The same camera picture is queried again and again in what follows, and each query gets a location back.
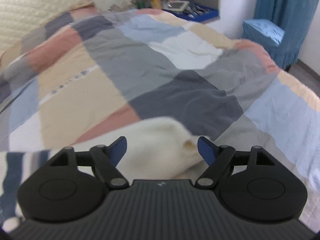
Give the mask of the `cream striped fleece sweater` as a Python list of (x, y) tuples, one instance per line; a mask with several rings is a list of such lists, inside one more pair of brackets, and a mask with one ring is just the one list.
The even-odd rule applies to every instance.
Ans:
[[(202, 161), (196, 146), (198, 137), (180, 122), (165, 117), (96, 135), (73, 147), (87, 151), (95, 145), (109, 145), (121, 136), (127, 139), (127, 150), (117, 168), (128, 181), (189, 178), (188, 169)], [(1, 152), (1, 227), (5, 231), (13, 230), (23, 220), (16, 198), (19, 186), (59, 150)]]

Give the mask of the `cream quilted headboard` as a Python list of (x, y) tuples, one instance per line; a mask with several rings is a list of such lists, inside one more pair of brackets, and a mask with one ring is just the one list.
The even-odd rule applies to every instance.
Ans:
[(89, 4), (91, 1), (1, 0), (1, 54), (58, 14)]

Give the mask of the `blue covered chair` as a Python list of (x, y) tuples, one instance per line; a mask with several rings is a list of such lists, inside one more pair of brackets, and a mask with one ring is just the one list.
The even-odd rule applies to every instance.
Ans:
[(290, 23), (282, 29), (267, 19), (252, 19), (245, 20), (242, 28), (242, 37), (263, 46), (278, 67), (287, 69), (297, 62), (306, 36), (300, 24)]

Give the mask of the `blue tray with clutter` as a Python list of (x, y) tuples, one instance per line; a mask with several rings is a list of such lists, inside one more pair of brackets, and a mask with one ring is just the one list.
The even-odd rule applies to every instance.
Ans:
[(219, 11), (214, 8), (206, 7), (204, 5), (195, 4), (195, 9), (185, 9), (183, 12), (174, 12), (170, 10), (164, 10), (173, 14), (174, 16), (187, 21), (193, 21), (198, 23), (206, 23), (217, 20), (220, 18)]

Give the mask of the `patchwork quilt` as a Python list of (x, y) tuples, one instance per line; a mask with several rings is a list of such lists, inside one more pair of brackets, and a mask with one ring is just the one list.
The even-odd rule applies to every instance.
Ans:
[(154, 9), (61, 14), (1, 54), (1, 152), (75, 144), (153, 118), (247, 151), (308, 190), (319, 230), (319, 97), (264, 48)]

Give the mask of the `white picture frame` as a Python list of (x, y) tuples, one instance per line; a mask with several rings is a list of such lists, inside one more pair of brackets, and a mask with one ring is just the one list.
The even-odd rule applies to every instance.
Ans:
[(182, 12), (189, 6), (189, 1), (175, 0), (167, 4), (166, 10), (174, 12)]

